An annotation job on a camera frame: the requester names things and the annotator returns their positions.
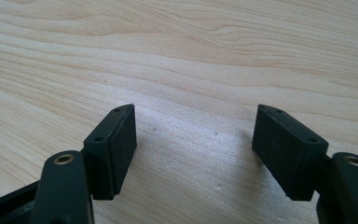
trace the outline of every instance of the black clamp jaw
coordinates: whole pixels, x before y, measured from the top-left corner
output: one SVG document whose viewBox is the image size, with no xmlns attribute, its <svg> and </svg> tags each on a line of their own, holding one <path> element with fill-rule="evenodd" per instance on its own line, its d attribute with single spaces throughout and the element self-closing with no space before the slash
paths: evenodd
<svg viewBox="0 0 358 224">
<path fill-rule="evenodd" d="M 358 155 L 326 156 L 328 143 L 284 111 L 259 105 L 252 147 L 292 201 L 320 194 L 319 222 L 358 224 Z"/>
<path fill-rule="evenodd" d="M 120 193 L 136 149 L 135 107 L 112 110 L 78 151 L 46 160 L 35 182 L 0 198 L 0 223 L 94 223 L 92 198 Z"/>
</svg>

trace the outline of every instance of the light wooden surface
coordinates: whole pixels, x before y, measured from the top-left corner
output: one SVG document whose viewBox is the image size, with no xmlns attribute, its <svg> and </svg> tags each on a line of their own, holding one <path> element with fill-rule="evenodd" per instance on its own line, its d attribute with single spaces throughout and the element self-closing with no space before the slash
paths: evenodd
<svg viewBox="0 0 358 224">
<path fill-rule="evenodd" d="M 98 223 L 317 223 L 251 149 L 258 104 L 358 154 L 358 0 L 0 1 L 0 196 L 136 105 Z"/>
</svg>

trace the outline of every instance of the wooden table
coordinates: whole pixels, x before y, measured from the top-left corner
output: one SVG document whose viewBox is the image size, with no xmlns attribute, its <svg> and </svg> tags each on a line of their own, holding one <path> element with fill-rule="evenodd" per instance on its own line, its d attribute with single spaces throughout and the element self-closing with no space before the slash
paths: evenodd
<svg viewBox="0 0 358 224">
<path fill-rule="evenodd" d="M 128 103 L 138 147 L 97 223 L 317 223 L 252 151 L 256 107 L 358 154 L 358 0 L 0 1 L 0 196 Z"/>
</svg>

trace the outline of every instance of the metal rivet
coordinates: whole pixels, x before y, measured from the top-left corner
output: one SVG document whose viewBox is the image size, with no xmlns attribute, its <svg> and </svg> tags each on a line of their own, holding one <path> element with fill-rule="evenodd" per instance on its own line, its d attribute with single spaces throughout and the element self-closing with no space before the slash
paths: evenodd
<svg viewBox="0 0 358 224">
<path fill-rule="evenodd" d="M 74 155 L 65 154 L 65 155 L 61 155 L 61 156 L 57 157 L 54 160 L 54 163 L 56 163 L 57 165 L 64 165 L 66 163 L 73 161 L 74 159 L 75 159 Z"/>
<path fill-rule="evenodd" d="M 344 157 L 345 161 L 347 161 L 349 164 L 358 166 L 358 157 L 354 156 L 346 156 Z"/>
</svg>

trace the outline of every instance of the black plastic part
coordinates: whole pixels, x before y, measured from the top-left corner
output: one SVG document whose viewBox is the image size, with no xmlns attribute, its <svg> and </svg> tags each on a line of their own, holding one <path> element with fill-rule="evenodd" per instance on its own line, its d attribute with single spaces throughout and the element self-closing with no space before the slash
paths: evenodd
<svg viewBox="0 0 358 224">
<path fill-rule="evenodd" d="M 120 193 L 136 149 L 134 105 L 112 110 L 84 141 L 83 154 L 95 200 L 113 200 Z"/>
<path fill-rule="evenodd" d="M 310 201 L 328 143 L 284 111 L 259 105 L 253 150 L 293 201 Z"/>
<path fill-rule="evenodd" d="M 38 182 L 0 198 L 0 223 L 29 223 Z"/>
<path fill-rule="evenodd" d="M 46 160 L 31 223 L 94 223 L 86 167 L 80 152 L 64 151 Z"/>
<path fill-rule="evenodd" d="M 330 176 L 346 223 L 358 224 L 358 156 L 335 154 Z"/>
</svg>

